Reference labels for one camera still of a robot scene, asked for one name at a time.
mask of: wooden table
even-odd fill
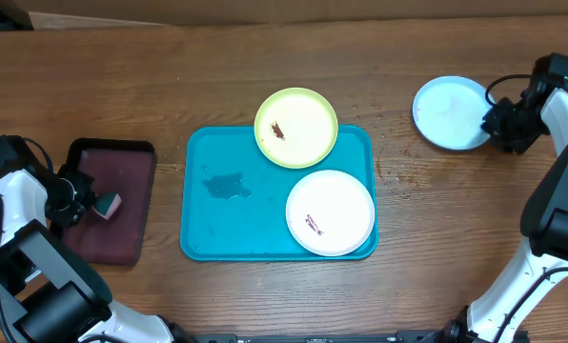
[[[410,121],[414,94],[439,75],[486,85],[530,72],[552,51],[568,54],[568,17],[0,33],[0,134],[34,138],[55,164],[78,137],[154,144],[140,261],[96,267],[140,312],[191,333],[439,329],[512,257],[522,207],[555,154],[546,137],[522,156],[435,149]],[[189,136],[251,125],[267,96],[293,86],[322,93],[341,123],[371,135],[377,250],[359,262],[191,261],[178,246]],[[524,328],[536,342],[568,342],[568,279]]]

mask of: wet stain on tray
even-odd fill
[[[242,173],[236,172],[227,175],[216,175],[210,180],[204,180],[203,184],[210,195],[216,199],[232,199],[236,196],[249,197],[250,190],[242,186]]]

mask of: teal plastic tray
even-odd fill
[[[286,224],[286,200],[303,176],[336,170],[357,178],[375,203],[371,138],[363,129],[339,126],[322,162],[302,170],[277,166],[254,141],[253,127],[208,127],[187,145],[180,247],[196,261],[354,260],[377,246],[378,225],[354,252],[324,257],[308,252]]]

